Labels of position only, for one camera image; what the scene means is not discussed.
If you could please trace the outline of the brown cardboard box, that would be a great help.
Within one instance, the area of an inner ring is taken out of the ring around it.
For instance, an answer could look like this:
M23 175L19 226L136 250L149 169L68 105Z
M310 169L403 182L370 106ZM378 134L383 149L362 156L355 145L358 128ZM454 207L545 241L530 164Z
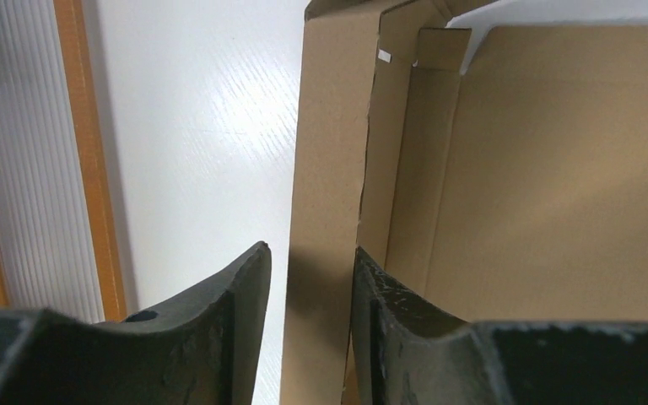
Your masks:
M648 1L312 1L280 401L363 404L354 259L466 322L648 323Z

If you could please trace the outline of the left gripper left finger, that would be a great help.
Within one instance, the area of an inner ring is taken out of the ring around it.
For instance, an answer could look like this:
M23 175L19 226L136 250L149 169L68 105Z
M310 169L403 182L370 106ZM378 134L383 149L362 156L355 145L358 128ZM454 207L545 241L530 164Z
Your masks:
M0 310L0 404L249 404L271 270L259 241L124 321Z

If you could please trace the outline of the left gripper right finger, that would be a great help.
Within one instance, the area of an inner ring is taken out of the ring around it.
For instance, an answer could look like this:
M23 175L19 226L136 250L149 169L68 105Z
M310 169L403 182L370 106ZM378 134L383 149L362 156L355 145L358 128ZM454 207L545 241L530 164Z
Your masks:
M351 333L363 404L648 404L648 323L469 323L362 248Z

